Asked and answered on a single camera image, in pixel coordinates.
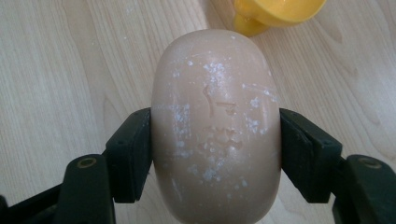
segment round joint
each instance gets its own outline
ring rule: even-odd
[[[96,164],[96,158],[89,157],[89,158],[80,160],[77,163],[77,167],[80,169],[85,169],[85,168],[93,166],[94,164]]]
[[[381,163],[370,158],[359,158],[359,162],[372,169],[380,169],[382,167]]]

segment wood grain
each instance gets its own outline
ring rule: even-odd
[[[71,160],[101,153],[129,114],[150,106],[164,49],[195,30],[232,30],[233,2],[0,1],[0,193],[15,204],[62,182]],[[311,21],[251,38],[282,107],[396,170],[396,1],[328,1]],[[282,174],[260,223],[333,223]],[[119,223],[177,223],[152,170]]]

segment oval object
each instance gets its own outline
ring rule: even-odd
[[[151,138],[157,181],[184,223],[254,223],[280,178],[276,85],[248,38],[203,30],[175,40],[153,87]]]

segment yellow bowl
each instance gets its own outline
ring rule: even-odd
[[[269,27],[292,26],[315,16],[326,0],[235,0],[236,32],[253,36]]]

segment wooden table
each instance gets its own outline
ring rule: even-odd
[[[233,29],[230,0],[0,1],[0,194],[15,204],[62,182],[71,160],[102,153],[129,114],[150,106],[156,64],[188,32]],[[311,21],[251,38],[280,105],[396,170],[396,1],[330,0]],[[283,174],[260,223],[333,223]],[[119,223],[177,223],[152,170]]]

